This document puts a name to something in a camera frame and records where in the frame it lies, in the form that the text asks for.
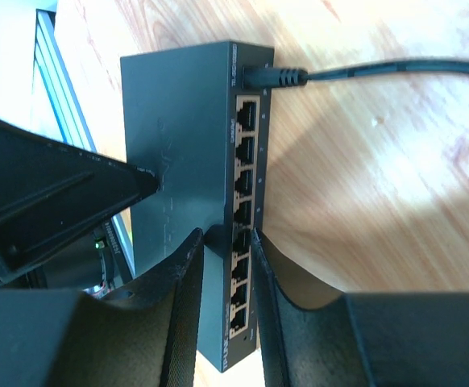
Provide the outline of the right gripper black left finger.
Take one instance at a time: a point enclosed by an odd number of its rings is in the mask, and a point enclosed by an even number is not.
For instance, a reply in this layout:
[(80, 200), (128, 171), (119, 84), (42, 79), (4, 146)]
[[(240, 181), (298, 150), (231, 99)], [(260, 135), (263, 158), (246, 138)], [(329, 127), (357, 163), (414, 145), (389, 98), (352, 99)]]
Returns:
[(195, 229), (103, 298), (0, 289), (0, 386), (192, 385), (203, 257)]

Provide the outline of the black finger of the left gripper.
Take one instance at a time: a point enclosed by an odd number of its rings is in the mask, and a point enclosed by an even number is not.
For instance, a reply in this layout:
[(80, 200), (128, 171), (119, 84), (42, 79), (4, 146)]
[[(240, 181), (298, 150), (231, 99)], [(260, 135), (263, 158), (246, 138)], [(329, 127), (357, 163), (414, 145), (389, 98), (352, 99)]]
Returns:
[(0, 120), (0, 287), (159, 185), (147, 169)]

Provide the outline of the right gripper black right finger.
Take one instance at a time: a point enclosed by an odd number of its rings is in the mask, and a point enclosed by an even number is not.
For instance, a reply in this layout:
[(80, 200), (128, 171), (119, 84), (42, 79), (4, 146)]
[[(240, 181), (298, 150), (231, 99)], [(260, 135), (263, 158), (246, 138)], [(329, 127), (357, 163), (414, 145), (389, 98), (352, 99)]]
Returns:
[(343, 292), (251, 235), (268, 386), (469, 386), (469, 292)]

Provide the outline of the black network switch box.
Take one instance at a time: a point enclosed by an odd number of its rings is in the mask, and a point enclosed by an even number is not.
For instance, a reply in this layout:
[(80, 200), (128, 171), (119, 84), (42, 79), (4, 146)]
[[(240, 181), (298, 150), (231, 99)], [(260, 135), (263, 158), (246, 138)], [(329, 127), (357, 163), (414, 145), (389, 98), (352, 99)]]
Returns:
[(205, 238), (198, 351), (224, 372), (256, 347), (251, 232), (263, 225), (271, 93), (247, 89), (271, 47), (226, 40), (120, 60), (127, 161), (159, 191), (131, 208), (135, 271)]

